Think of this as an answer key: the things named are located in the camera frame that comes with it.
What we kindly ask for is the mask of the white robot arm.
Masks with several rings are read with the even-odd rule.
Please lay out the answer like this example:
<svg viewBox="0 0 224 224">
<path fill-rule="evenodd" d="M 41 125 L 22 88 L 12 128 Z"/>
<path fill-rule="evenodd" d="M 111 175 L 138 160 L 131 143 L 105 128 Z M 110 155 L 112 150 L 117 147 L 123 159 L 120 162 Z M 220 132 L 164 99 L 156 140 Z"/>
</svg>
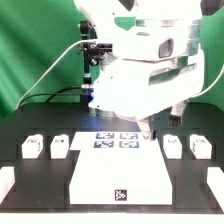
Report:
<svg viewBox="0 0 224 224">
<path fill-rule="evenodd" d="M 137 123 L 153 140 L 150 118 L 171 108 L 179 125 L 186 101 L 204 84 L 201 20 L 224 0 L 73 0 L 95 37 L 85 46 L 100 67 L 89 109 Z"/>
</svg>

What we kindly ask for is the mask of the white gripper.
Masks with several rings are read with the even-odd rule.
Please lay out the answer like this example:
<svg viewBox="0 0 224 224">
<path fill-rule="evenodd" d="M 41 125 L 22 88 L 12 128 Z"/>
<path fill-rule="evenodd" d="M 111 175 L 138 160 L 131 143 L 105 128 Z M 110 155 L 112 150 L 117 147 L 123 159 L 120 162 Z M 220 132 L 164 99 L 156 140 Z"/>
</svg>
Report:
<svg viewBox="0 0 224 224">
<path fill-rule="evenodd" d="M 156 130 L 149 116 L 173 106 L 168 123 L 179 127 L 186 100 L 199 93 L 203 83 L 203 53 L 188 57 L 185 67 L 174 59 L 150 62 L 107 56 L 94 81 L 89 109 L 96 114 L 140 120 L 143 138 L 155 140 Z"/>
</svg>

